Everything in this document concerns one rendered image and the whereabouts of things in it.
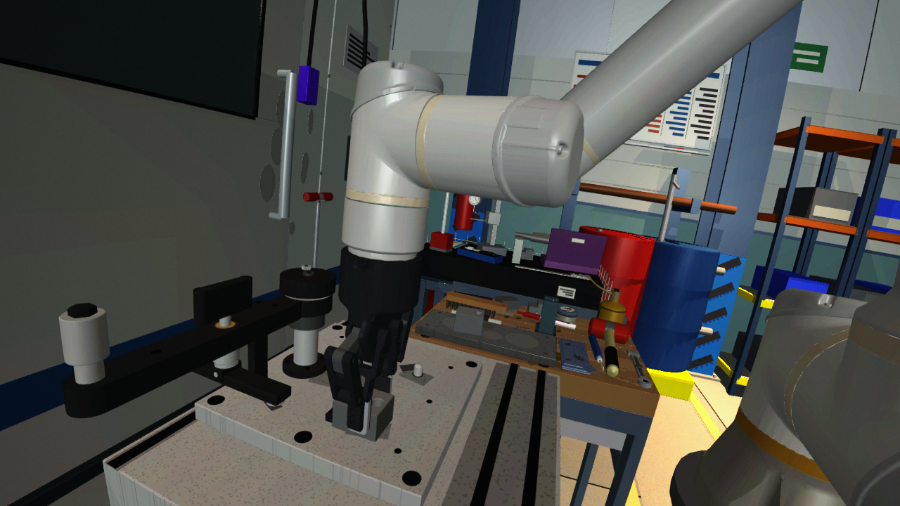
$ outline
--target dark screen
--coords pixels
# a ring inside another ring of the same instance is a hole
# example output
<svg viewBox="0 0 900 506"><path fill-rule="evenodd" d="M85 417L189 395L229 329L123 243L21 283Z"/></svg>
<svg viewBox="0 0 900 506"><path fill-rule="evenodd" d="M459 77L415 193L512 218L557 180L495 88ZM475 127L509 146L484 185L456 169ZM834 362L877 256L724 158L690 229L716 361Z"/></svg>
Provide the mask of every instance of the dark screen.
<svg viewBox="0 0 900 506"><path fill-rule="evenodd" d="M257 115L265 0L0 0L0 61Z"/></svg>

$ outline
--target purple laptop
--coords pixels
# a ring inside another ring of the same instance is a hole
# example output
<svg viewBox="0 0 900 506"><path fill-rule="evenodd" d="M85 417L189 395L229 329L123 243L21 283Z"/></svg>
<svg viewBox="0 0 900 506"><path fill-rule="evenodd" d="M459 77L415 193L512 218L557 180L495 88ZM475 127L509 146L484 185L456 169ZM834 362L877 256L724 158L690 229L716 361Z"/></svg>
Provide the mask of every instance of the purple laptop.
<svg viewBox="0 0 900 506"><path fill-rule="evenodd" d="M544 267L583 274L597 273L607 238L570 230L550 230L547 254L541 257Z"/></svg>

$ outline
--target black hole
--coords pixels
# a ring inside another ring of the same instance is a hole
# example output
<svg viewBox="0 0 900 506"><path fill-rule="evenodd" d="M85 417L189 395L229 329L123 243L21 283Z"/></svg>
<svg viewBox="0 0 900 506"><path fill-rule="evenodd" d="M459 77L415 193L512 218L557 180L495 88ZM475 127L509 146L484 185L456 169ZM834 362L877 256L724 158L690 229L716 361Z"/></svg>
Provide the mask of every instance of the black hole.
<svg viewBox="0 0 900 506"><path fill-rule="evenodd" d="M419 483L422 483L422 475L415 471L407 471L406 473L403 473L403 482L410 487L416 486Z"/></svg>
<svg viewBox="0 0 900 506"><path fill-rule="evenodd" d="M309 443L310 439L312 439L312 432L308 430L301 430L293 435L293 440L298 443Z"/></svg>

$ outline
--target green exit sign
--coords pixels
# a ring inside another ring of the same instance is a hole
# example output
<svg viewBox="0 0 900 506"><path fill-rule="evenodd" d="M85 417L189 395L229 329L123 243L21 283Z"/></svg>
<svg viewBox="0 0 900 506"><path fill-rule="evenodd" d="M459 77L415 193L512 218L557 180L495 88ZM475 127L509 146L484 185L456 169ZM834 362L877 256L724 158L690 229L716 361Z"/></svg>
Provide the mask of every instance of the green exit sign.
<svg viewBox="0 0 900 506"><path fill-rule="evenodd" d="M824 72L827 55L828 46L797 42L794 44L794 57L790 60L790 67L810 72Z"/></svg>

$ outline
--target tiled floor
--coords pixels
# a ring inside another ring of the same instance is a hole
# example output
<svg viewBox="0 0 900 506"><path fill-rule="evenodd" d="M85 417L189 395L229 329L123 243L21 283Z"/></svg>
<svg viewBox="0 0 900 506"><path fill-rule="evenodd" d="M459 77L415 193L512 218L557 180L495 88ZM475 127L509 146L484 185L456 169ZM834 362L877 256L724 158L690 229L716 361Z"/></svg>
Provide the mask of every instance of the tiled floor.
<svg viewBox="0 0 900 506"><path fill-rule="evenodd" d="M740 397L728 395L714 376L693 375L694 394L709 414L715 428L721 433L734 421L741 404ZM675 465L688 453L712 446L714 436L703 423L693 404L671 397L661 397L656 416L650 427L650 436L643 449L641 464L634 479L638 498L629 497L628 506L671 506L669 485ZM560 505L568 506L575 489L575 479L581 468L585 444L574 439L562 438L560 463ZM606 503L613 478L612 457L609 450L601 448L597 453L590 486L584 497L584 506L602 506Z"/></svg>

